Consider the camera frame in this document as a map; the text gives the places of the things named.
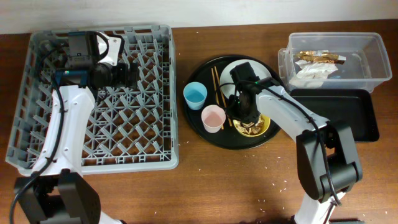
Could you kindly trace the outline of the peanut shells and rice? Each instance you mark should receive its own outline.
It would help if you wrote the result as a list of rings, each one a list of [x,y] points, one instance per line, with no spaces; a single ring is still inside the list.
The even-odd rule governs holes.
[[[259,134],[263,126],[264,126],[264,120],[262,118],[259,118],[256,124],[254,123],[245,124],[239,121],[236,125],[236,128],[239,132],[252,136]]]

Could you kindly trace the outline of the grey round plate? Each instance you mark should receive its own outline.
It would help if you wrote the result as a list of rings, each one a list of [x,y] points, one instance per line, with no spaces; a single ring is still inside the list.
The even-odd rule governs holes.
[[[230,71],[237,65],[241,65],[243,63],[249,62],[250,66],[254,70],[254,73],[256,76],[258,76],[261,80],[264,78],[271,77],[270,71],[262,65],[261,63],[254,61],[254,60],[248,60],[248,59],[241,59],[241,60],[236,60],[234,62],[231,62],[228,64],[222,71],[221,76],[220,76],[220,84],[225,84],[225,83],[232,83],[233,79],[231,77]],[[221,88],[222,94],[226,98],[229,98],[231,95],[234,94],[234,85],[224,85]]]

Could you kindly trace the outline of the yellow plastic bowl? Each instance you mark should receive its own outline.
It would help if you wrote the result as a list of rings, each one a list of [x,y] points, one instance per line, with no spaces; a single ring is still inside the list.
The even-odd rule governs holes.
[[[238,131],[238,133],[242,134],[243,136],[246,136],[246,137],[249,137],[249,138],[257,137],[257,136],[260,136],[260,135],[264,134],[268,130],[268,128],[269,128],[269,126],[271,124],[271,119],[268,118],[267,116],[264,116],[263,114],[261,114],[259,118],[262,118],[264,120],[264,126],[263,126],[261,132],[259,134],[256,134],[256,135],[250,136],[250,135],[247,135],[247,134],[239,132],[237,130],[237,128],[236,128],[236,125],[239,122],[238,120],[234,120],[233,121],[233,125],[234,125],[235,129]]]

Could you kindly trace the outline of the wooden chopstick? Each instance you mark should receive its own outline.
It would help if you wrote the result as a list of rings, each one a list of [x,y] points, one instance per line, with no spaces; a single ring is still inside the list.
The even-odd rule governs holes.
[[[216,84],[216,78],[215,78],[215,70],[214,68],[211,68],[211,74],[212,74],[212,79],[213,79],[213,86],[214,86],[214,91],[215,91],[215,101],[216,104],[219,106],[219,99],[218,99],[218,94],[217,94],[217,84]]]
[[[224,94],[221,91],[221,82],[220,82],[220,78],[219,78],[218,70],[217,70],[216,66],[214,66],[214,70],[215,70],[215,75],[216,75],[216,79],[217,79],[217,82],[218,82],[218,86],[220,88],[220,96],[221,96],[221,99],[222,99],[222,102],[223,102],[223,106],[226,107],[225,97],[224,97]],[[232,127],[232,122],[231,122],[230,118],[228,118],[228,123],[229,123],[229,126]]]

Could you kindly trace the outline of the pink plastic cup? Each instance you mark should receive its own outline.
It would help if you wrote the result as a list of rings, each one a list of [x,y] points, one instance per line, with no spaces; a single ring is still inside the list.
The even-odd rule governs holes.
[[[218,105],[206,106],[201,112],[204,128],[209,133],[218,132],[226,120],[224,109]]]

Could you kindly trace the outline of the blue plastic cup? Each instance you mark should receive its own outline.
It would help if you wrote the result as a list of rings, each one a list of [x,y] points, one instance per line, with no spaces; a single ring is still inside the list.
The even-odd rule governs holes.
[[[183,89],[183,96],[191,110],[199,110],[205,103],[207,89],[205,85],[200,82],[191,82]]]

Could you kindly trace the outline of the gold snack wrapper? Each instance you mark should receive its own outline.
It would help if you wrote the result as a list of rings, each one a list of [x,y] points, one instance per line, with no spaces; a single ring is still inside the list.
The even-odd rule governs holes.
[[[300,51],[295,56],[301,60],[314,63],[344,64],[346,62],[346,57],[330,53],[327,50]]]

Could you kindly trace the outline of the white paper napkin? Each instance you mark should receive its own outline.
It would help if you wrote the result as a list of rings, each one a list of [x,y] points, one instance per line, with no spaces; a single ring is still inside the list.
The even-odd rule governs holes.
[[[323,85],[323,80],[338,70],[334,63],[299,60],[296,64],[300,67],[300,71],[289,80],[289,84],[294,88],[319,88]]]

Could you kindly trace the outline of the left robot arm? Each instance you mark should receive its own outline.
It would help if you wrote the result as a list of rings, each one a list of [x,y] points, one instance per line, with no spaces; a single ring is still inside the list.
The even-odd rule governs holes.
[[[69,49],[66,66],[50,77],[52,113],[44,146],[31,175],[16,179],[10,223],[14,223],[16,205],[30,223],[119,223],[102,211],[99,195],[84,180],[81,155],[98,90],[137,86],[137,64],[119,61],[124,46],[120,35],[70,32],[66,42],[35,64],[38,75],[48,56]]]

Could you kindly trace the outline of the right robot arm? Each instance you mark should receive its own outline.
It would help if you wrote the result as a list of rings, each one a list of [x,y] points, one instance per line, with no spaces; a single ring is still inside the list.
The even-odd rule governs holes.
[[[305,195],[293,222],[329,223],[341,199],[363,178],[350,126],[307,109],[266,66],[253,60],[230,63],[220,80],[222,86],[232,86],[223,92],[231,119],[256,124],[265,115],[296,143],[298,177]]]

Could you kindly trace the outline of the grey plastic dishwasher rack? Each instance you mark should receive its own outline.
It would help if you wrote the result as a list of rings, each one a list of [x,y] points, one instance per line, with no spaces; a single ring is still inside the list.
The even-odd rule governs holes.
[[[82,172],[108,174],[168,170],[178,165],[175,43],[167,25],[109,27],[105,34],[125,41],[119,61],[137,63],[137,88],[99,91],[87,123]],[[48,56],[40,74],[35,64],[67,40],[66,30],[31,35],[6,161],[30,175],[44,146],[52,110],[50,76],[65,58],[60,50]]]

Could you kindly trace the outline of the clear plastic waste bin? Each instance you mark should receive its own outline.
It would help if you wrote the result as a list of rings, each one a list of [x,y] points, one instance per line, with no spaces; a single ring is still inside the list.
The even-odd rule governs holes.
[[[375,87],[392,78],[391,65],[382,37],[375,32],[296,32],[289,35],[288,46],[278,52],[279,75],[286,88],[300,71],[295,56],[300,51],[327,50],[346,57],[344,64],[323,80],[323,89],[363,89]]]

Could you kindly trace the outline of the black rectangular waste tray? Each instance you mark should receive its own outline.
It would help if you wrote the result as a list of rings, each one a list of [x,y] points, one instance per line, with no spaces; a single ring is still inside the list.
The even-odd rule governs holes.
[[[294,89],[290,95],[312,112],[349,124],[356,142],[379,140],[371,95],[362,89]]]

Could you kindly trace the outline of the round black serving tray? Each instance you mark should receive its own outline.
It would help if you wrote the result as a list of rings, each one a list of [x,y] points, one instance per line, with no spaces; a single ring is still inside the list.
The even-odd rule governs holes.
[[[230,63],[238,60],[255,61],[268,69],[273,78],[278,81],[280,80],[279,75],[273,69],[271,69],[270,66],[256,58],[246,55],[224,55],[211,59],[198,67],[187,80],[187,83],[200,82],[205,85],[208,94],[204,106],[214,105],[216,103],[215,89],[212,79],[213,72],[211,69],[216,68],[217,73],[220,74]],[[209,133],[205,130],[201,120],[201,110],[191,110],[187,103],[183,104],[183,110],[187,122],[190,124],[190,127],[194,130],[194,132],[196,132],[202,139],[208,141],[212,145],[224,149],[242,150],[258,147],[271,140],[280,131],[280,127],[276,125],[275,122],[271,121],[265,133],[256,137],[246,137],[240,134],[234,126],[230,126],[229,122],[226,121],[224,123],[223,129],[216,133]]]

